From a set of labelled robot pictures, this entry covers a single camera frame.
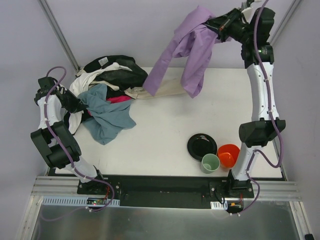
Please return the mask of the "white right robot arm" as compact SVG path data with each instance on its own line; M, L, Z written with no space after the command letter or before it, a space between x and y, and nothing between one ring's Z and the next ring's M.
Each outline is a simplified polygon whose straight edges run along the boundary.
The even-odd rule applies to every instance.
M277 111L273 92L274 50L268 39L274 25L275 12L264 4L249 13L252 0L246 0L240 8L208 19L204 25L218 35L241 44L241 58L247 71L251 95L251 121L239 127L241 148L237 161L228 173L227 183L231 189L247 189L252 182L250 172L258 154L269 142L278 138L286 127Z

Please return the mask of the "blue-grey cloth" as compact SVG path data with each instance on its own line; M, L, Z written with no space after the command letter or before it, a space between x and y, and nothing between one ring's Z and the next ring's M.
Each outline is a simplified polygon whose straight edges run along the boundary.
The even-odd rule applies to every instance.
M136 126L136 122L130 117L132 100L112 103L107 101L107 93L105 84L97 84L78 96L91 114L82 124L101 145L113 141L122 130Z

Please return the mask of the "white cloth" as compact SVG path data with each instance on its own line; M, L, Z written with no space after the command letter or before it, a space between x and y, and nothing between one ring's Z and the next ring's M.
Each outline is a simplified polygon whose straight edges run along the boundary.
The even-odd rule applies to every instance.
M107 66L103 69L98 69L93 72L81 72L79 75L70 85L69 91L73 93L76 97L78 97L81 93L86 92L89 90L89 85L95 80L95 78L102 73L110 73L111 71L120 71L125 70L129 71L130 73L133 71L131 67L120 65L117 62L112 63L110 66ZM75 113L70 113L70 117L68 119L68 130L72 135L74 135L81 124L82 115L84 110L80 107L76 108Z

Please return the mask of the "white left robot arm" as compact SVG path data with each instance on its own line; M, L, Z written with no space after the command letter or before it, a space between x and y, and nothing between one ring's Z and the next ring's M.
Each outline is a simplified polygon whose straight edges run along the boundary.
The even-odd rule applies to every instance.
M83 157L79 144L63 121L61 109L80 106L72 93L59 90L57 80L46 76L38 80L39 90L34 101L40 108L38 130L30 134L31 140L49 168L64 169L75 174L81 183L98 179L98 169Z

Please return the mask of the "lilac cloth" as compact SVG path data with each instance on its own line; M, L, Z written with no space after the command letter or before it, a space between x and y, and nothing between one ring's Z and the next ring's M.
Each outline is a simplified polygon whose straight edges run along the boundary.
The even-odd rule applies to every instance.
M198 6L185 17L143 84L149 94L156 95L172 59L185 57L187 60L180 85L191 98L201 92L213 46L218 39L218 35L204 25L213 17L212 12L202 6Z

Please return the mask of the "black mesh cloth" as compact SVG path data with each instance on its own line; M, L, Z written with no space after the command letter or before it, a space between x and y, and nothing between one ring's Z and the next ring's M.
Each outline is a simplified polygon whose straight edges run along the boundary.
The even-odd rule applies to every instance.
M135 59L126 55L101 56L85 65L82 70L86 73L103 70L93 80L118 86L121 91L142 87L148 77Z

